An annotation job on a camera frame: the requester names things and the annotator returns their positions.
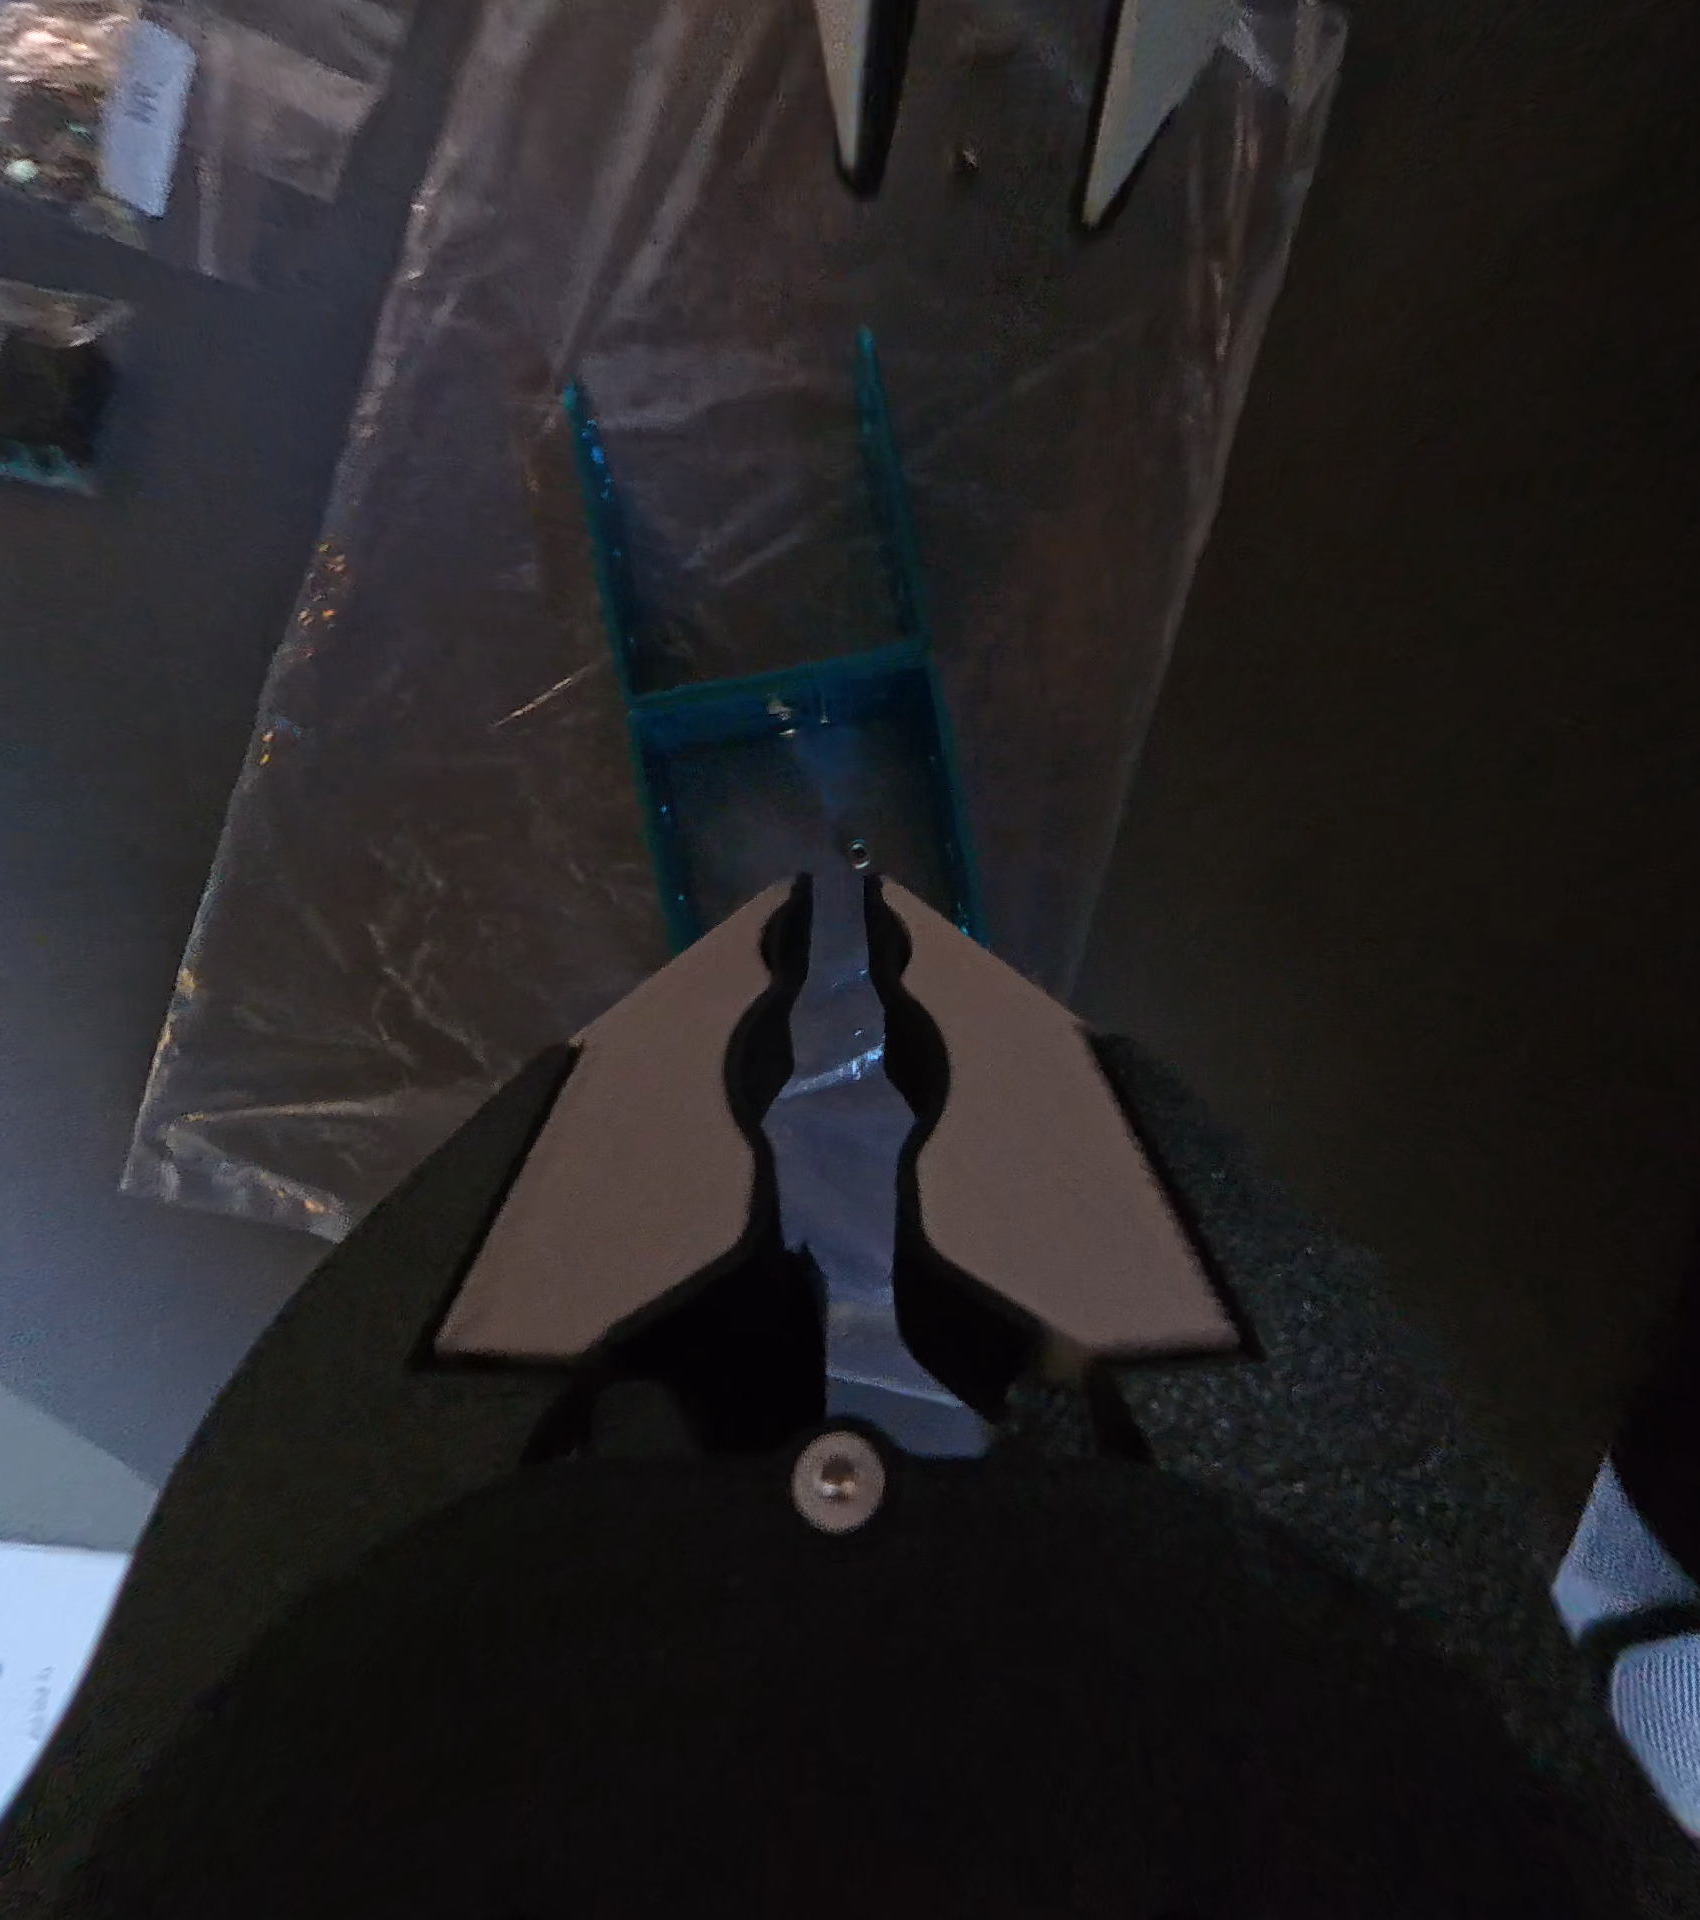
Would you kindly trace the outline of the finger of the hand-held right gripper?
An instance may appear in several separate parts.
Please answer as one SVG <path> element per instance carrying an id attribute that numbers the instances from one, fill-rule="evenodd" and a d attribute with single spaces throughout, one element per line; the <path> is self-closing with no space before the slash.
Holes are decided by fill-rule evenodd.
<path id="1" fill-rule="evenodd" d="M 1086 121 L 1078 225 L 1103 227 L 1154 141 L 1217 53 L 1236 2 L 1113 2 Z"/>
<path id="2" fill-rule="evenodd" d="M 917 2 L 815 2 L 838 173 L 873 197 L 901 107 Z"/>

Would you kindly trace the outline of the group of small zip bags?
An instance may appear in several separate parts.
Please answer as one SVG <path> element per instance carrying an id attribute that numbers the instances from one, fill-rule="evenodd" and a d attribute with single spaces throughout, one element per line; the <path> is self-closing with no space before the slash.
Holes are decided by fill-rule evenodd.
<path id="1" fill-rule="evenodd" d="M 417 3 L 0 3 L 0 197 L 255 283 L 332 204 Z M 0 276 L 0 478 L 96 487 L 128 300 Z"/>

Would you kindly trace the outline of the blue H-shaped metal bracket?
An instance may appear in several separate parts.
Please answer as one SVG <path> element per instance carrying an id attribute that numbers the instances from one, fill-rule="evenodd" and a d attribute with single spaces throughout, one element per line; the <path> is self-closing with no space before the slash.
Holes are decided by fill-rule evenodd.
<path id="1" fill-rule="evenodd" d="M 861 646 L 755 674 L 669 682 L 597 414 L 563 389 L 582 522 L 629 771 L 672 952 L 794 874 L 894 878 L 988 942 L 977 856 L 931 646 L 917 526 L 877 339 L 858 329 L 866 512 L 851 515 L 847 632 Z M 861 837 L 867 871 L 845 845 Z"/>

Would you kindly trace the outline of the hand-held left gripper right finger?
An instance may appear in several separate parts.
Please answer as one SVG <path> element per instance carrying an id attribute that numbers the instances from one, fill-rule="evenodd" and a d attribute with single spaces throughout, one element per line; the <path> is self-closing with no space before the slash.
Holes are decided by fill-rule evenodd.
<path id="1" fill-rule="evenodd" d="M 925 1363 L 1239 1356 L 1088 1026 L 891 878 L 864 885 L 896 1163 L 896 1314 Z"/>

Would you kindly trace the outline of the clear plastic bag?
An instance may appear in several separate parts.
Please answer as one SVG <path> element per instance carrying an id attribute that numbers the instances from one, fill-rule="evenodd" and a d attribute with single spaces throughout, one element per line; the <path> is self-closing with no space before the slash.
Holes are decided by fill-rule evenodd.
<path id="1" fill-rule="evenodd" d="M 669 684 L 755 674 L 864 643 L 870 329 L 988 942 L 1071 994 L 1351 28 L 1239 3 L 1083 230 L 1110 5 L 917 3 L 872 197 L 811 3 L 484 5 L 123 1193 L 334 1237 L 664 961 L 570 383 Z"/>

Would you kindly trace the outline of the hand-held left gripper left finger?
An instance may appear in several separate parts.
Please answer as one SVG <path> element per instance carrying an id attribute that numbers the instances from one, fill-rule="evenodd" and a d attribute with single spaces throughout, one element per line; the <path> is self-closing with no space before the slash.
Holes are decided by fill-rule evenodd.
<path id="1" fill-rule="evenodd" d="M 782 1232 L 765 1118 L 811 928 L 811 876 L 780 879 L 578 1032 L 431 1356 L 591 1359 Z"/>

